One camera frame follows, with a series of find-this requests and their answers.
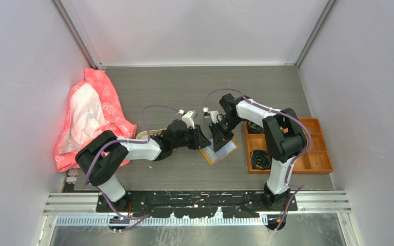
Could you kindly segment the orange leather card holder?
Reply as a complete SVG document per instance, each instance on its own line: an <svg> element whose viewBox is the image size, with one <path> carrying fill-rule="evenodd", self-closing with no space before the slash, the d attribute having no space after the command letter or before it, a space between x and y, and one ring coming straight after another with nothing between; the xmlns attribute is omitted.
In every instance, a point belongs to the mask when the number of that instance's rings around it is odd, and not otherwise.
<svg viewBox="0 0 394 246"><path fill-rule="evenodd" d="M236 137L234 137L231 141L226 143L220 150L214 151L213 149L213 138L211 138L209 141L211 143L210 146L207 146L203 149L200 149L200 153L204 157L204 159L207 161L207 163L212 166L215 163L219 162L232 152L238 149L238 145L236 143Z"/></svg>

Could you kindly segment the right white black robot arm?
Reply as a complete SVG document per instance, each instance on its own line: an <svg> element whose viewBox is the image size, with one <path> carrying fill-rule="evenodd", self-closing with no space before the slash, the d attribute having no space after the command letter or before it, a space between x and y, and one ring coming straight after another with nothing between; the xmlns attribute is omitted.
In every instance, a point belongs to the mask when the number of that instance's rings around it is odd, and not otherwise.
<svg viewBox="0 0 394 246"><path fill-rule="evenodd" d="M233 97L226 94L220 99L225 114L215 113L209 129L213 138L213 149L220 150L233 138L233 130L242 121L252 122L264 130L271 169L264 185L263 199L270 210L278 210L288 199L289 183L297 159L308 151L310 133L298 120L295 111L273 109L252 98Z"/></svg>

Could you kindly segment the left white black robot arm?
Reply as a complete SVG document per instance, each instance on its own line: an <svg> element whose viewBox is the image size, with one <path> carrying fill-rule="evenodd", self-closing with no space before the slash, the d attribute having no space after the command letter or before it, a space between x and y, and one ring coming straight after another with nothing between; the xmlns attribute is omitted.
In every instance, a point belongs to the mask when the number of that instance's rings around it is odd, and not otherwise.
<svg viewBox="0 0 394 246"><path fill-rule="evenodd" d="M75 162L85 173L87 182L106 196L112 208L121 212L129 205L127 191L115 176L123 162L159 161L178 148L199 150L210 145L199 125L189 127L182 120L174 120L147 139L119 138L110 130L104 131L76 154Z"/></svg>

